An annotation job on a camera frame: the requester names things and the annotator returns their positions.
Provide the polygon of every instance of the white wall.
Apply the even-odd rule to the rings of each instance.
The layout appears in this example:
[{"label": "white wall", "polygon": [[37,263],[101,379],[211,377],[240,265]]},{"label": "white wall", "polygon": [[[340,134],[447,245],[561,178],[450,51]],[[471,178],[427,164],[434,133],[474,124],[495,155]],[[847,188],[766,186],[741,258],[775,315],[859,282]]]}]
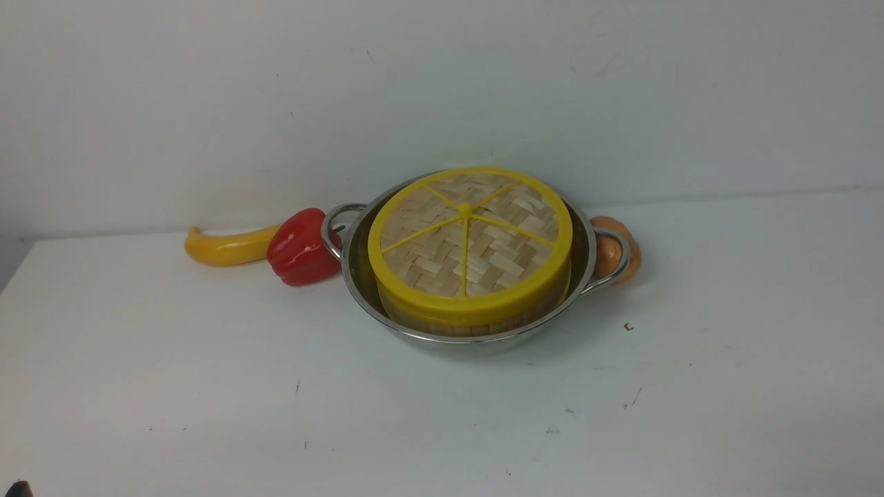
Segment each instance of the white wall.
[{"label": "white wall", "polygon": [[0,236],[0,293],[25,260],[33,243],[17,237]]},{"label": "white wall", "polygon": [[582,203],[884,185],[881,0],[0,3],[0,233],[280,221],[495,162]]}]

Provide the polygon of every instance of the yellow plastic rim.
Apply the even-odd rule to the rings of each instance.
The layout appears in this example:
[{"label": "yellow plastic rim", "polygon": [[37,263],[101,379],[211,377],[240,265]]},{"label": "yellow plastic rim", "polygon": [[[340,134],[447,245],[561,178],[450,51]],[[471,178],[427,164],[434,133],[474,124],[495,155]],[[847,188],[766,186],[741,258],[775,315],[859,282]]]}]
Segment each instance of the yellow plastic rim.
[{"label": "yellow plastic rim", "polygon": [[[430,184],[434,181],[445,180],[453,176],[461,176],[468,174],[495,174],[505,176],[513,180],[513,183],[507,184],[497,191],[492,192],[481,203],[476,206],[458,206],[454,205],[451,200],[439,194],[430,188]],[[493,197],[506,193],[506,190],[517,185],[523,184],[537,190],[549,203],[555,212],[559,221],[559,235],[555,241],[549,241],[538,237],[533,233],[528,233],[517,226],[510,225],[505,222],[491,221],[491,224],[501,226],[505,229],[526,234],[530,238],[543,241],[552,245],[552,254],[546,260],[545,264],[524,281],[513,287],[500,290],[493,294],[485,294],[479,296],[463,295],[459,297],[440,297],[438,295],[428,294],[423,290],[412,288],[405,284],[404,281],[397,278],[395,274],[387,266],[384,260],[384,253],[390,248],[382,249],[381,232],[384,230],[387,221],[392,213],[400,205],[402,200],[408,198],[419,189],[427,189],[437,195],[443,202],[460,212],[460,215],[449,219],[446,222],[455,223],[464,222],[464,236],[469,232],[469,221],[481,219],[488,222],[489,219],[476,216],[472,211],[491,200]],[[430,226],[421,231],[429,232],[440,225]],[[573,226],[571,226],[571,216],[568,213],[568,207],[553,191],[543,182],[530,177],[521,172],[510,171],[498,167],[469,167],[463,169],[452,169],[448,171],[438,172],[430,176],[421,178],[414,183],[404,187],[396,195],[394,195],[377,214],[374,223],[371,226],[368,240],[369,260],[371,268],[375,272],[375,278],[381,288],[385,291],[387,298],[395,303],[400,309],[413,314],[420,319],[434,323],[437,325],[450,326],[476,326],[498,323],[500,321],[516,316],[526,309],[535,307],[550,291],[552,291],[560,278],[567,277],[563,272],[568,270],[568,257],[571,250],[571,239],[573,237]],[[411,235],[403,241],[397,241],[395,246],[399,246],[406,241],[416,238]],[[463,257],[463,267],[461,267],[461,276],[466,278],[467,258]]]}]

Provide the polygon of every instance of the plastic toy vegetable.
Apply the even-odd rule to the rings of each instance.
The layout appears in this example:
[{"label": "plastic toy vegetable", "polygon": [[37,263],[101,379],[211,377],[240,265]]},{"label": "plastic toy vegetable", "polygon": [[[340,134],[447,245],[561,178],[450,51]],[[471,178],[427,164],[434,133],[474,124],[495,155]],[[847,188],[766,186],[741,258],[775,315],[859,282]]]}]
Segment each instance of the plastic toy vegetable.
[{"label": "plastic toy vegetable", "polygon": [[184,250],[196,262],[210,266],[253,263],[267,256],[267,247],[280,226],[229,236],[210,236],[193,226],[187,232]]},{"label": "plastic toy vegetable", "polygon": [[[629,241],[629,264],[626,266],[626,271],[623,272],[623,275],[614,284],[620,285],[633,279],[638,272],[638,268],[642,265],[642,250],[638,247],[636,239],[632,237],[632,233],[626,229],[623,223],[608,216],[592,218],[590,219],[590,224],[599,228],[612,229],[626,237]],[[617,264],[620,263],[620,258],[623,257],[623,250],[617,241],[606,236],[596,237],[596,247],[598,247],[598,254],[596,255],[596,267],[593,273],[596,278],[604,278],[611,274],[617,267]]]},{"label": "plastic toy vegetable", "polygon": [[[277,231],[267,248],[267,262],[282,282],[291,287],[310,285],[330,278],[340,263],[323,246],[320,229],[325,214],[310,208],[291,216]],[[331,241],[341,247],[340,237]]]}]

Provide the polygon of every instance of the yellow spoke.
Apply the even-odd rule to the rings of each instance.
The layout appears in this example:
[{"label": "yellow spoke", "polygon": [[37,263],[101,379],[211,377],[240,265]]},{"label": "yellow spoke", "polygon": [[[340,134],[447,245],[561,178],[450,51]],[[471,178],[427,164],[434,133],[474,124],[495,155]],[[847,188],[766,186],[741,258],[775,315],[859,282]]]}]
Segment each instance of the yellow spoke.
[{"label": "yellow spoke", "polygon": [[467,296],[467,246],[469,245],[469,219],[463,220],[463,260],[461,261],[461,297]]},{"label": "yellow spoke", "polygon": [[497,219],[486,218],[485,216],[477,216],[475,214],[473,214],[473,219],[475,219],[476,221],[484,221],[485,223],[488,223],[489,225],[495,225],[497,227],[501,227],[501,228],[505,228],[507,230],[515,231],[516,233],[523,234],[523,235],[527,236],[528,238],[531,238],[532,240],[537,240],[541,243],[549,245],[550,247],[555,247],[555,243],[553,243],[552,241],[549,241],[542,236],[538,236],[536,233],[532,233],[530,231],[523,230],[519,226],[511,225],[506,221],[498,221]]},{"label": "yellow spoke", "polygon": [[448,207],[451,207],[452,209],[457,210],[457,206],[454,205],[454,202],[452,202],[448,197],[446,197],[446,196],[440,194],[439,192],[437,192],[437,191],[434,190],[433,188],[430,188],[430,187],[428,187],[428,186],[426,186],[426,185],[421,185],[421,187],[422,187],[424,190],[427,190],[428,192],[434,194],[436,197],[438,197],[439,200],[441,200],[442,202],[444,202]]},{"label": "yellow spoke", "polygon": [[437,230],[437,229],[441,228],[442,226],[450,225],[450,224],[452,224],[456,221],[459,221],[459,220],[461,220],[461,218],[457,218],[457,217],[451,218],[451,219],[446,219],[445,221],[436,223],[435,225],[427,226],[423,230],[411,233],[409,236],[403,238],[402,240],[397,241],[393,245],[391,245],[387,248],[381,249],[381,255],[386,254],[390,250],[397,249],[397,248],[401,247],[402,245],[405,245],[406,243],[414,240],[415,238],[417,238],[419,236],[425,235],[433,230]]},{"label": "yellow spoke", "polygon": [[491,195],[488,195],[488,197],[486,197],[485,200],[482,200],[480,203],[477,203],[477,204],[476,204],[476,207],[474,207],[473,210],[476,210],[476,209],[482,207],[483,205],[487,204],[488,202],[494,200],[495,198],[497,198],[497,197],[499,197],[499,196],[505,194],[506,192],[512,190],[513,187],[515,187],[515,186],[518,185],[519,183],[520,183],[520,181],[513,181],[512,183],[510,183],[510,184],[508,184],[508,185],[505,185],[504,187],[500,187],[500,188],[498,188],[497,190],[494,191],[494,193],[492,193]]}]

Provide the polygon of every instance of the woven bamboo lid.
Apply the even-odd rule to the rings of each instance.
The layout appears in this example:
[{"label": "woven bamboo lid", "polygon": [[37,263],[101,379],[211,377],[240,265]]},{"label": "woven bamboo lid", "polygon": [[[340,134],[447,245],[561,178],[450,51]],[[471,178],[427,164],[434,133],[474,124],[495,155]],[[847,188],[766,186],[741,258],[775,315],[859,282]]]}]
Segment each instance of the woven bamboo lid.
[{"label": "woven bamboo lid", "polygon": [[572,226],[542,182],[500,168],[422,178],[378,213],[369,257],[397,305],[429,321],[478,325],[539,301],[568,262]]}]

